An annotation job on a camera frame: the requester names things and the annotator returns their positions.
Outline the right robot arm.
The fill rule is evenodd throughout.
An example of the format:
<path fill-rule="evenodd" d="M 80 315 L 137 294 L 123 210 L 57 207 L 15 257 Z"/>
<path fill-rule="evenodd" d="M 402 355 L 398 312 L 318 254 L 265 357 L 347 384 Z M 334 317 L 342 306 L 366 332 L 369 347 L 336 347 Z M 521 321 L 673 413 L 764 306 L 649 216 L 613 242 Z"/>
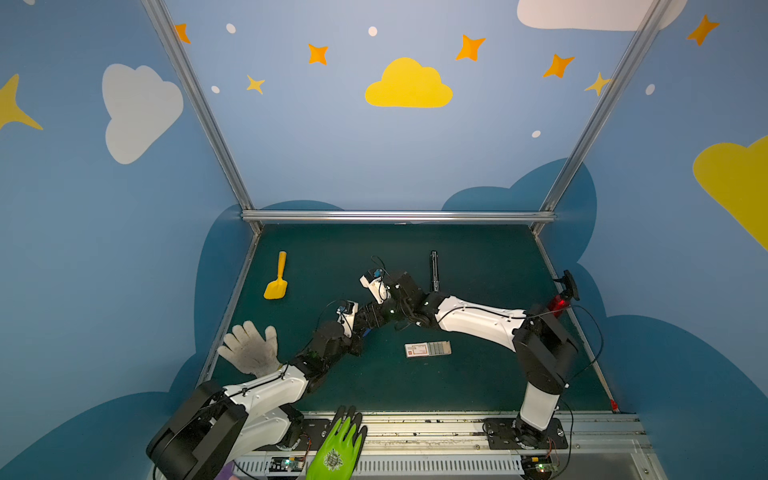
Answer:
<path fill-rule="evenodd" d="M 479 305 L 438 291 L 426 293 L 406 272 L 393 277 L 381 269 L 371 270 L 361 276 L 360 283 L 374 301 L 354 314 L 350 325 L 355 328 L 375 329 L 387 321 L 406 320 L 488 340 L 514 352 L 527 381 L 523 402 L 512 424 L 489 436 L 524 449 L 567 446 L 558 439 L 562 425 L 555 411 L 579 348 L 556 312 L 528 313 Z"/>

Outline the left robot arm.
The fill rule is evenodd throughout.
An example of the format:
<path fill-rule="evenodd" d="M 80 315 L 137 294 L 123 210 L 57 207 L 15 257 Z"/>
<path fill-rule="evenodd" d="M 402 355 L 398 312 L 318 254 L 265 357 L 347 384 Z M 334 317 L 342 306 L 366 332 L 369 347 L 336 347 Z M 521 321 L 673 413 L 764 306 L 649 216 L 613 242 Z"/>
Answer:
<path fill-rule="evenodd" d="M 252 380 L 200 384 L 147 446 L 153 478 L 213 479 L 248 452 L 296 441 L 303 416 L 294 403 L 315 391 L 343 356 L 360 354 L 366 331 L 355 320 L 325 322 L 304 349 L 281 363 L 274 327 L 259 331 L 250 321 L 235 326 L 218 353 Z"/>

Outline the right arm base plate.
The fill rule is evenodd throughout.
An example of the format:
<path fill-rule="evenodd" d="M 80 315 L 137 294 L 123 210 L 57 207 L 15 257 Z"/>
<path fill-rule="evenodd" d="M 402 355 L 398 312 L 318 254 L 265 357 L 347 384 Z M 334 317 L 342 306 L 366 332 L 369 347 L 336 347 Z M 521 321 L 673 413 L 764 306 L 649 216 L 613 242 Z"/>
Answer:
<path fill-rule="evenodd" d="M 562 423 L 552 418 L 540 431 L 521 418 L 488 418 L 482 423 L 491 450 L 567 449 L 568 440 Z"/>

